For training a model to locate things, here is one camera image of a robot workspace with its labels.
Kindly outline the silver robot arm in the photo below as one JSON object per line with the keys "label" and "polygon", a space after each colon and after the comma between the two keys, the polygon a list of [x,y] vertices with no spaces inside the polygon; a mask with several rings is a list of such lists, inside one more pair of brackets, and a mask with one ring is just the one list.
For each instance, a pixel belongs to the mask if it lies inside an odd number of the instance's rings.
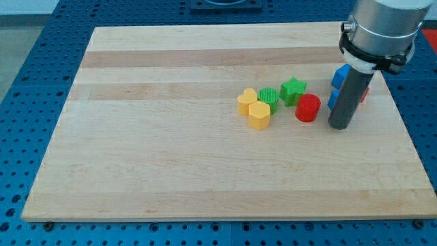
{"label": "silver robot arm", "polygon": [[357,0],[341,24],[339,49],[363,74],[398,74],[414,55],[414,40],[432,0]]}

